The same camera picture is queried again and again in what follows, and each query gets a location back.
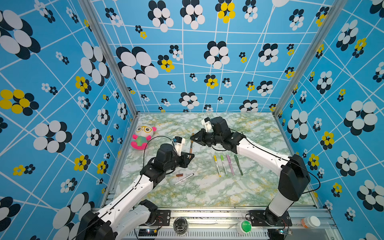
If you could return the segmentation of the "white pen green tip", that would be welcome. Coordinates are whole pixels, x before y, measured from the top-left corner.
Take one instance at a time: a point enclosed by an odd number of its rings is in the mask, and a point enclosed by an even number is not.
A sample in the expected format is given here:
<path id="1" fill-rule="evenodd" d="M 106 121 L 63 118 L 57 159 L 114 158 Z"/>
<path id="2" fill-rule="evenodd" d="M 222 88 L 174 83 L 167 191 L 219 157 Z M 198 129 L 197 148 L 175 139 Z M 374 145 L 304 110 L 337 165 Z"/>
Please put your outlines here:
<path id="1" fill-rule="evenodd" d="M 228 171 L 227 171 L 227 168 L 226 168 L 226 165 L 225 165 L 225 162 L 224 162 L 224 156 L 220 155 L 220 158 L 221 158 L 221 162 L 222 162 L 222 165 L 223 165 L 223 168 L 224 168 L 225 175 L 227 176 L 228 175 Z"/>

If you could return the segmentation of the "pink gel pen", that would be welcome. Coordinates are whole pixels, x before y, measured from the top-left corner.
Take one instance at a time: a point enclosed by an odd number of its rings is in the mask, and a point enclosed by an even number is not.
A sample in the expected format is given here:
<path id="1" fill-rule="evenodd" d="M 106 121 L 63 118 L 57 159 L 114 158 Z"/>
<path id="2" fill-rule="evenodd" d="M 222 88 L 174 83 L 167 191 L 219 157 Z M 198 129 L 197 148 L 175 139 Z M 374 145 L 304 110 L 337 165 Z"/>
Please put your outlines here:
<path id="1" fill-rule="evenodd" d="M 230 155 L 227 155 L 227 160 L 228 160 L 228 163 L 229 163 L 229 167 L 230 167 L 230 170 L 231 170 L 231 174 L 234 176 L 234 175 L 235 175 L 235 172 L 234 172 L 234 169 L 233 169 L 232 160 L 231 160 Z"/>

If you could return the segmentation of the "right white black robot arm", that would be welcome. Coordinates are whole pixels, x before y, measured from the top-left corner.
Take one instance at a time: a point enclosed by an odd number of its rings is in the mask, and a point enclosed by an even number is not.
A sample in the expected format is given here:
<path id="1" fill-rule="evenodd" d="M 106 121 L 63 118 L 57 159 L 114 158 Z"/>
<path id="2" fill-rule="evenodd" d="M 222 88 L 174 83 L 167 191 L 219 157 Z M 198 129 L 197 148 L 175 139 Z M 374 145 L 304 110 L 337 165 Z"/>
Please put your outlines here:
<path id="1" fill-rule="evenodd" d="M 302 157 L 269 150 L 230 129 L 222 117 L 205 118 L 202 125 L 204 127 L 190 137 L 193 142 L 208 147 L 221 145 L 227 151 L 256 161 L 279 177 L 278 192 L 265 210 L 266 217 L 282 217 L 304 194 L 311 177 Z"/>

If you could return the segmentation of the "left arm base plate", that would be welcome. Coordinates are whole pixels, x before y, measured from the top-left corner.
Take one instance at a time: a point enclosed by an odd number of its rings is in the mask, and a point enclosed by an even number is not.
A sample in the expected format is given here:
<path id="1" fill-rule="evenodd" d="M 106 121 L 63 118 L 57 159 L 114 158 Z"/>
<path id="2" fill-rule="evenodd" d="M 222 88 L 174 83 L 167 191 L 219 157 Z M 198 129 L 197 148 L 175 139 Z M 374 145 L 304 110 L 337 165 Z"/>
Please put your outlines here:
<path id="1" fill-rule="evenodd" d="M 141 227 L 144 226 L 155 226 L 155 227 L 161 227 L 161 226 L 169 226 L 171 220 L 171 211 L 170 210 L 157 210 L 154 214 L 151 213 L 149 220 L 140 225 Z"/>

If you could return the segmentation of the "white pen brown tip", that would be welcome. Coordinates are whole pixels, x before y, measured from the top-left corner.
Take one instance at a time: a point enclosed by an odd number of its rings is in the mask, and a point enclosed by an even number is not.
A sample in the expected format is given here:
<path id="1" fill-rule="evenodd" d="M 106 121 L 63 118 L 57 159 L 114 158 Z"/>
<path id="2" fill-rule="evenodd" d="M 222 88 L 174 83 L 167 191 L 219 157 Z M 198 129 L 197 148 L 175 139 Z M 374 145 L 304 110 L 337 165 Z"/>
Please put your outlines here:
<path id="1" fill-rule="evenodd" d="M 183 179 L 177 181 L 176 183 L 174 183 L 174 185 L 178 185 L 178 184 L 180 184 L 180 183 L 182 183 L 182 182 L 188 180 L 189 178 L 193 177 L 194 175 L 195 175 L 194 173 L 193 173 L 193 174 L 190 174 L 190 175 L 186 176 L 185 178 L 183 178 Z"/>

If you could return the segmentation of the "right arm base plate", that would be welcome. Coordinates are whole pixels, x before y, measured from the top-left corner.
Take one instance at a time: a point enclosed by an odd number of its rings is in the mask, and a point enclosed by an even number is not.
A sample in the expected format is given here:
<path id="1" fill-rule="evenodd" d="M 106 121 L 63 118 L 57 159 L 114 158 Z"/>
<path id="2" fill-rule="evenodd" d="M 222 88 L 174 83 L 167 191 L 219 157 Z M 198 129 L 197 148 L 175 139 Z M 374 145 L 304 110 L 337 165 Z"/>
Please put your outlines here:
<path id="1" fill-rule="evenodd" d="M 253 227 L 291 227 L 292 220 L 285 211 L 281 217 L 276 217 L 271 213 L 265 213 L 264 210 L 251 210 L 246 214 L 246 220 L 251 222 Z"/>

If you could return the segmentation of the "white pen yellow tip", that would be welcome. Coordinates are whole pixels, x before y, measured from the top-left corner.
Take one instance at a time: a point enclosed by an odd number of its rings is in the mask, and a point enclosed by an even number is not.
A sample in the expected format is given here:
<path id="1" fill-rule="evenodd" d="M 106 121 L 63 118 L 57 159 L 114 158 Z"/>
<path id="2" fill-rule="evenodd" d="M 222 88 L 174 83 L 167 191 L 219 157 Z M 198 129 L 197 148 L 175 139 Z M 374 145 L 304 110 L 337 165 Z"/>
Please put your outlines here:
<path id="1" fill-rule="evenodd" d="M 219 168 L 219 164 L 218 164 L 218 160 L 217 160 L 217 157 L 216 155 L 214 155 L 214 161 L 215 161 L 215 165 L 216 165 L 216 168 L 217 168 L 217 171 L 218 171 L 218 175 L 219 177 L 221 177 L 221 172 L 220 172 L 220 168 Z"/>

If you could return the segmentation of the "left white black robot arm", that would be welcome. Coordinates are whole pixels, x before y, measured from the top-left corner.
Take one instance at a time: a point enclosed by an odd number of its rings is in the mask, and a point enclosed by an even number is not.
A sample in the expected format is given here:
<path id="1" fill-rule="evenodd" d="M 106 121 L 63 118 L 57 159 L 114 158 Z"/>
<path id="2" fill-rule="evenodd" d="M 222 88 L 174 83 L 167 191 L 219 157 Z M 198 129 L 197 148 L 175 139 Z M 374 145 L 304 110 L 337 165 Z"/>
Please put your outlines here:
<path id="1" fill-rule="evenodd" d="M 156 220 L 157 206 L 144 197 L 176 168 L 187 168 L 193 153 L 162 144 L 135 181 L 116 199 L 81 219 L 74 240 L 121 240 L 138 226 Z"/>

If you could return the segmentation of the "green gel pen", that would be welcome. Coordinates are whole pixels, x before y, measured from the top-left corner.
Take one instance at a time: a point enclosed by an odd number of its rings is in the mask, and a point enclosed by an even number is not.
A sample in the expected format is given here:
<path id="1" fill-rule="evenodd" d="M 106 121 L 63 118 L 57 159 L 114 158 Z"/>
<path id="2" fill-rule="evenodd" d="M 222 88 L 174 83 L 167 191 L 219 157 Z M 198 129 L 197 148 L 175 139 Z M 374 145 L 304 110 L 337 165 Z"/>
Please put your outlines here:
<path id="1" fill-rule="evenodd" d="M 235 157 L 236 164 L 237 164 L 237 166 L 238 166 L 238 168 L 239 168 L 240 174 L 241 174 L 241 176 L 243 176 L 244 173 L 243 173 L 243 171 L 242 171 L 242 168 L 241 168 L 241 165 L 240 165 L 239 158 L 238 158 L 237 155 L 234 155 L 234 157 Z"/>

